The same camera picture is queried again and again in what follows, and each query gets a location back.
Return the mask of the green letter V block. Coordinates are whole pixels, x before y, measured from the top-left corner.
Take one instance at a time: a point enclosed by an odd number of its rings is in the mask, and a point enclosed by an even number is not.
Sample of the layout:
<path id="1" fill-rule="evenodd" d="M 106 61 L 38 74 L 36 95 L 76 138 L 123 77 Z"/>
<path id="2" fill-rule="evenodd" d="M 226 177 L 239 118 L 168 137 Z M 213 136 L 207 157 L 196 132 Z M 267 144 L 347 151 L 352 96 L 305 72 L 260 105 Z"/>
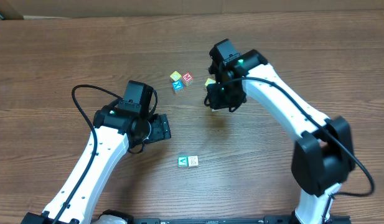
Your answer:
<path id="1" fill-rule="evenodd" d="M 187 156 L 179 156 L 177 158 L 177 165 L 178 167 L 188 167 L 189 166 L 189 160 Z"/>

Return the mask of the white letter E block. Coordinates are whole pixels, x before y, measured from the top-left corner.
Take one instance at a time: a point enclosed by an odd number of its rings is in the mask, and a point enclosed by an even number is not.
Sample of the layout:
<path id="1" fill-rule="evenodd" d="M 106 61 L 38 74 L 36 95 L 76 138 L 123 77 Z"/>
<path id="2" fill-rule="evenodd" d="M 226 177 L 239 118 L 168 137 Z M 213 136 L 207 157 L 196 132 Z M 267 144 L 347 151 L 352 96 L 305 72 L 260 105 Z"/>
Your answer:
<path id="1" fill-rule="evenodd" d="M 189 156 L 188 157 L 188 167 L 198 167 L 199 166 L 199 158 L 198 156 Z"/>

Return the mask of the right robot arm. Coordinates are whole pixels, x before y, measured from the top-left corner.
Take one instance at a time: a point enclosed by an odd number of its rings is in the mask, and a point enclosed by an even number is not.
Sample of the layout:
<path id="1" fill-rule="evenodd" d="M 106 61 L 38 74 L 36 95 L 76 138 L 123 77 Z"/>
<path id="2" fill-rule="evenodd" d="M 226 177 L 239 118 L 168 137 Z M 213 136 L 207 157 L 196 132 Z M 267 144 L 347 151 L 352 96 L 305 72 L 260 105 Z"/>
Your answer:
<path id="1" fill-rule="evenodd" d="M 205 104 L 231 113 L 247 97 L 263 105 L 294 141 L 291 171 L 301 195 L 290 222 L 330 223 L 334 197 L 355 169 L 348 122 L 330 119 L 306 103 L 256 50 L 241 54 L 214 47 L 209 55 L 208 71 L 216 82 L 208 85 Z"/>

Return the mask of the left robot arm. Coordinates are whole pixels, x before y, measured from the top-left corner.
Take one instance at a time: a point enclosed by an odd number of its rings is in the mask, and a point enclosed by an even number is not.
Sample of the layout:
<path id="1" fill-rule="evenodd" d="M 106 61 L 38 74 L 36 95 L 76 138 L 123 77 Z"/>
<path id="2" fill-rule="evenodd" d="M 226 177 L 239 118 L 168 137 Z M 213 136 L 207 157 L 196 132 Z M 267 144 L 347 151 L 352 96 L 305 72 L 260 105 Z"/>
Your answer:
<path id="1" fill-rule="evenodd" d="M 40 214 L 27 213 L 25 223 L 90 223 L 97 201 L 119 160 L 135 146 L 171 138 L 166 114 L 138 113 L 110 105 L 95 113 L 83 154 L 54 199 Z"/>

